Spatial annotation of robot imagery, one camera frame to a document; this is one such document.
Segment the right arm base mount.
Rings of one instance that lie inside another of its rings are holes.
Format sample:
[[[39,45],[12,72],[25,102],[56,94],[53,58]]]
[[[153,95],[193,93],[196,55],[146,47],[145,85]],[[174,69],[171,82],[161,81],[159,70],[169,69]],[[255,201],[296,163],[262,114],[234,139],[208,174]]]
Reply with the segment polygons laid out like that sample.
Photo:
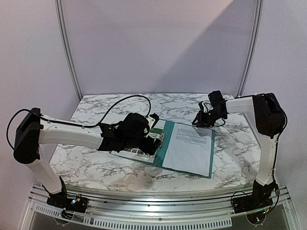
[[[275,194],[277,195],[277,200],[274,204],[270,195],[267,198],[261,198],[260,202],[257,202],[252,195],[247,195],[243,191],[234,192],[230,202],[236,214],[259,209],[260,211],[263,210],[263,215],[268,215],[278,204],[280,189],[275,190]]]

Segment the teal file folder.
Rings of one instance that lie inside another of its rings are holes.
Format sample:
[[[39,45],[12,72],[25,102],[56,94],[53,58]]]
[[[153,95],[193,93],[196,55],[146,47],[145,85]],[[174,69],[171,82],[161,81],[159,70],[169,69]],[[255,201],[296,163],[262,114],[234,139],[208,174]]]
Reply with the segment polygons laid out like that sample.
[[[153,156],[137,148],[110,154],[178,173],[211,178],[215,132],[169,120],[160,120],[149,136],[161,141]]]

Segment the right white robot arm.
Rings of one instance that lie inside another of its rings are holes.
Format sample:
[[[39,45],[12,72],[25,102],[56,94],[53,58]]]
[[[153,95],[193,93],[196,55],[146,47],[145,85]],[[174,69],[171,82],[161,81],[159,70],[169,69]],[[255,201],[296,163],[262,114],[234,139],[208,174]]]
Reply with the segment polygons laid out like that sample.
[[[197,127],[213,127],[219,119],[226,120],[229,114],[252,113],[260,138],[260,164],[253,182],[252,194],[241,203],[258,209],[269,201],[272,191],[278,191],[274,178],[277,149],[280,135],[287,125],[287,116],[274,93],[260,93],[226,100],[220,91],[208,95],[211,110],[205,111],[202,102],[192,121]]]

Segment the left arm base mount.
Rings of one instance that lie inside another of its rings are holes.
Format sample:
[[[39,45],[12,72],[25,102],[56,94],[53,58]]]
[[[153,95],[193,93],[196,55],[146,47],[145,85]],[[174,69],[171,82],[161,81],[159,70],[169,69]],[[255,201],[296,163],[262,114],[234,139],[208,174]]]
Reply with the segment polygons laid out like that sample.
[[[57,194],[49,194],[47,204],[53,207],[65,209],[66,211],[73,211],[79,213],[85,213],[89,199],[82,195],[77,195],[73,198],[69,198],[65,191],[61,191]]]

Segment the white text paper sheet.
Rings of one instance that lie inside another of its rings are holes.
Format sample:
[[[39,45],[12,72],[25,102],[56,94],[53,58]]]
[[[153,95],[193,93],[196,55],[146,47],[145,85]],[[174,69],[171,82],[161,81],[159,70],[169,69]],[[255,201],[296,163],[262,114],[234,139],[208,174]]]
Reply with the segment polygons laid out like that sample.
[[[211,178],[215,131],[174,123],[162,167]]]

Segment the green map flyer sheet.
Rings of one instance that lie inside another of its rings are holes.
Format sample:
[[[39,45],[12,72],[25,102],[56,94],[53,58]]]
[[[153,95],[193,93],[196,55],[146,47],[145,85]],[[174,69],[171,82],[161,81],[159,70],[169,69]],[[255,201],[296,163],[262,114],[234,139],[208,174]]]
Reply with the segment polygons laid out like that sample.
[[[131,160],[139,160],[152,163],[159,149],[159,140],[157,135],[161,134],[163,129],[152,128],[145,137],[131,138],[128,146],[118,153],[119,156]]]

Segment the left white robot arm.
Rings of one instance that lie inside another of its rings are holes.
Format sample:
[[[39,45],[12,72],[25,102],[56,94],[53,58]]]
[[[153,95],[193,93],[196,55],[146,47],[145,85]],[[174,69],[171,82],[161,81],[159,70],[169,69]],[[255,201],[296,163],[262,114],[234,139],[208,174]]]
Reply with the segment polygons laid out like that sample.
[[[45,190],[53,195],[55,203],[67,208],[71,197],[64,192],[64,182],[40,155],[41,144],[67,144],[115,152],[140,149],[154,155],[161,141],[150,137],[149,132],[158,121],[157,114],[144,117],[129,113],[123,121],[115,124],[83,126],[42,115],[39,108],[33,108],[16,129],[13,156],[30,169]]]

